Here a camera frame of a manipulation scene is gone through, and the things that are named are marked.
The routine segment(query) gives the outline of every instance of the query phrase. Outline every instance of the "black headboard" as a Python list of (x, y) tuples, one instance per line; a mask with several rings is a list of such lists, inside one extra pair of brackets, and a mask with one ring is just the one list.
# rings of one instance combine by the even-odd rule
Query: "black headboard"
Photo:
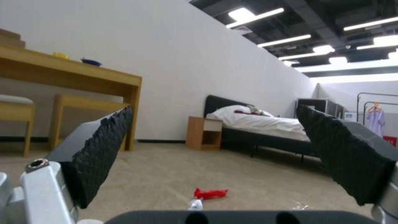
[(247, 106), (251, 104), (247, 103), (242, 103), (234, 100), (229, 100), (225, 98), (221, 98), (218, 96), (213, 96), (213, 95), (208, 95), (206, 97), (206, 102), (205, 102), (205, 112), (203, 114), (203, 117), (205, 118), (207, 114), (213, 113), (214, 111), (226, 107), (226, 106), (231, 106), (231, 105), (242, 105), (242, 106)]

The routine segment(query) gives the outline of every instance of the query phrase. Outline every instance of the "metal rack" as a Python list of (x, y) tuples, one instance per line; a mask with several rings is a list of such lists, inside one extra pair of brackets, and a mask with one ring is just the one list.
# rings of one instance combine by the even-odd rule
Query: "metal rack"
[[(358, 117), (359, 117), (359, 99), (361, 98), (360, 95), (362, 94), (366, 94), (366, 95), (377, 95), (377, 96), (394, 96), (394, 97), (398, 97), (398, 95), (393, 95), (393, 94), (383, 94), (383, 93), (373, 93), (373, 92), (360, 92), (357, 95), (357, 122), (358, 122)], [(379, 104), (388, 104), (387, 102), (379, 102)], [(365, 110), (363, 113), (363, 119), (365, 123)]]

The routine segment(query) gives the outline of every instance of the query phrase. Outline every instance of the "black bed frame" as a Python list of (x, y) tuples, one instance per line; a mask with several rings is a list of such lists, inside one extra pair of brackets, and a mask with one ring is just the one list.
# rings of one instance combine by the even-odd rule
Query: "black bed frame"
[[(209, 113), (213, 113), (214, 111), (222, 107), (231, 105), (247, 106), (251, 104), (209, 95), (206, 98), (205, 112), (203, 116), (206, 117), (206, 115)], [(250, 144), (252, 148), (251, 157), (253, 157), (254, 152), (258, 151), (258, 146), (271, 147), (292, 153), (301, 154), (302, 161), (304, 155), (318, 157), (318, 154), (315, 151), (312, 143), (309, 141), (299, 141), (290, 138), (281, 138), (230, 128), (222, 128), (222, 144), (224, 144), (225, 142), (240, 142)]]

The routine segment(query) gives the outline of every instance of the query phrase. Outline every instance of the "fluorescent light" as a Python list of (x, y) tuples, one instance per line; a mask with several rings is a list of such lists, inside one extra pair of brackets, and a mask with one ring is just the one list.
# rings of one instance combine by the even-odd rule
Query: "fluorescent light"
[(324, 54), (324, 55), (329, 54), (330, 52), (334, 52), (334, 48), (332, 48), (332, 46), (330, 46), (330, 45), (314, 47), (312, 50), (315, 53)]
[(375, 48), (375, 47), (380, 47), (380, 46), (377, 46), (377, 45), (358, 46), (357, 50), (363, 50), (363, 49), (369, 49), (369, 48)]
[(308, 39), (311, 38), (311, 35), (303, 35), (303, 36), (298, 36), (298, 37), (292, 37), (292, 38), (287, 38), (287, 39), (282, 39), (282, 40), (276, 40), (276, 41), (271, 41), (267, 43), (261, 43), (257, 45), (258, 47), (266, 47), (266, 46), (272, 46), (272, 45), (277, 45), (281, 43), (288, 43), (288, 42), (293, 42), (293, 41), (298, 41), (298, 40), (303, 40), (303, 39)]
[(332, 65), (347, 64), (347, 58), (346, 57), (331, 57), (331, 58), (329, 58), (329, 62)]
[(389, 59), (393, 59), (393, 60), (397, 60), (398, 59), (398, 52), (388, 53), (388, 58)]
[(312, 50), (314, 51), (313, 53), (302, 54), (302, 55), (284, 56), (284, 57), (280, 57), (279, 60), (289, 60), (289, 59), (296, 59), (296, 58), (303, 58), (303, 57), (313, 57), (313, 56), (319, 56), (319, 55), (327, 55), (330, 52), (334, 52), (334, 48), (332, 48), (330, 45), (323, 45), (323, 46), (314, 47)]
[(398, 45), (398, 35), (389, 35), (382, 37), (375, 37), (373, 39), (374, 45), (365, 45), (357, 47), (357, 50), (375, 48), (375, 47), (390, 47)]
[(286, 66), (292, 67), (294, 64), (300, 64), (298, 61), (283, 61)]
[(278, 8), (278, 9), (275, 9), (275, 10), (272, 10), (272, 11), (269, 11), (269, 12), (266, 12), (266, 13), (263, 13), (263, 14), (260, 14), (260, 15), (256, 15), (253, 18), (251, 18), (249, 20), (246, 20), (246, 21), (237, 21), (237, 22), (228, 24), (228, 25), (226, 25), (226, 27), (227, 28), (233, 28), (233, 27), (240, 26), (240, 25), (243, 25), (243, 24), (246, 24), (246, 23), (249, 23), (249, 22), (252, 22), (252, 21), (256, 21), (256, 20), (259, 20), (259, 19), (262, 19), (262, 18), (265, 18), (265, 17), (273, 16), (273, 15), (278, 14), (278, 13), (282, 13), (283, 11), (284, 11), (283, 8)]
[(308, 53), (308, 54), (302, 54), (302, 55), (291, 55), (291, 56), (284, 56), (278, 58), (279, 60), (289, 60), (289, 59), (296, 59), (296, 58), (303, 58), (303, 57), (313, 57), (313, 56), (319, 56), (319, 55), (324, 55), (320, 53)]
[(347, 64), (342, 64), (340, 66), (336, 65), (315, 65), (306, 67), (296, 67), (299, 72), (310, 73), (310, 72), (323, 72), (323, 71), (340, 71), (340, 70), (350, 70), (350, 69), (367, 69), (367, 68), (380, 68), (380, 67), (392, 67), (398, 66), (396, 60), (375, 60), (375, 61), (361, 61), (352, 62)]
[(377, 46), (394, 46), (398, 45), (398, 35), (375, 37), (373, 43)]
[(316, 83), (364, 83), (398, 81), (398, 73), (372, 74), (372, 75), (343, 75), (310, 78)]
[(398, 21), (398, 17), (393, 17), (393, 18), (384, 19), (384, 20), (377, 20), (377, 21), (368, 22), (368, 23), (364, 23), (364, 24), (358, 24), (358, 25), (354, 25), (354, 26), (347, 26), (347, 27), (344, 27), (344, 31), (360, 29), (360, 28), (364, 28), (364, 27), (368, 27), (368, 26), (376, 26), (379, 24), (391, 23), (391, 22), (395, 22), (395, 21)]
[(255, 17), (255, 15), (249, 11), (247, 8), (240, 8), (228, 13), (232, 19), (236, 20), (237, 22), (244, 22), (251, 20)]

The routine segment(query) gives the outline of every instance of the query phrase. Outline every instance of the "white bedsheet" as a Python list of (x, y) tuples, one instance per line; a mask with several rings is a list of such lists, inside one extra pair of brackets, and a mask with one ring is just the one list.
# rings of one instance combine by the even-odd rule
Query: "white bedsheet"
[(222, 120), (223, 126), (247, 132), (310, 141), (299, 120), (234, 113), (232, 110), (208, 114), (207, 118)]

